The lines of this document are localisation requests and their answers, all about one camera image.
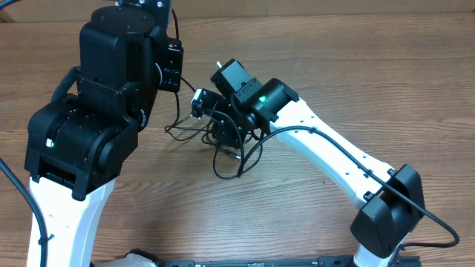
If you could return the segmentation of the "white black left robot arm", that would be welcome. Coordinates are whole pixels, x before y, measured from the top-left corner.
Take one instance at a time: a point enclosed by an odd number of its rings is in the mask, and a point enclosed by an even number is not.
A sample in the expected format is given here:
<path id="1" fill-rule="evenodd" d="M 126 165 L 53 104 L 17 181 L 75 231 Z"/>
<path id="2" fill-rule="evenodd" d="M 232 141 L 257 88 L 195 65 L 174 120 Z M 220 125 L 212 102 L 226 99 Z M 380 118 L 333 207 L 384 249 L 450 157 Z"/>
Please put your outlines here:
<path id="1" fill-rule="evenodd" d="M 29 266 L 89 266 L 99 220 L 161 90 L 177 93 L 180 40 L 169 1 L 101 7 L 79 33 L 80 63 L 28 123 L 25 169 L 39 209 Z"/>

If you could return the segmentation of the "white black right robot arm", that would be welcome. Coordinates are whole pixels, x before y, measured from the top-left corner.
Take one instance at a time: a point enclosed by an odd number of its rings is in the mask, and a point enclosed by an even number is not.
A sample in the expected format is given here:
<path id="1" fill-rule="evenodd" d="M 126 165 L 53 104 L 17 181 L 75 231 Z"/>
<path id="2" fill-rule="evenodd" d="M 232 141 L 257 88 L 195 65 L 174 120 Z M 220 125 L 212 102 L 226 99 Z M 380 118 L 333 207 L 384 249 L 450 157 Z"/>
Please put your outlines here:
<path id="1" fill-rule="evenodd" d="M 423 218 L 422 180 L 414 168 L 396 170 L 369 156 L 319 119 L 284 82 L 273 78 L 262 84 L 234 59 L 219 65 L 211 81 L 218 91 L 198 89 L 191 114 L 214 120 L 218 144 L 242 150 L 246 135 L 259 129 L 256 149 L 277 138 L 327 175 L 358 209 L 350 226 L 357 252 L 319 257 L 319 266 L 420 266 L 418 257 L 399 254 Z"/>

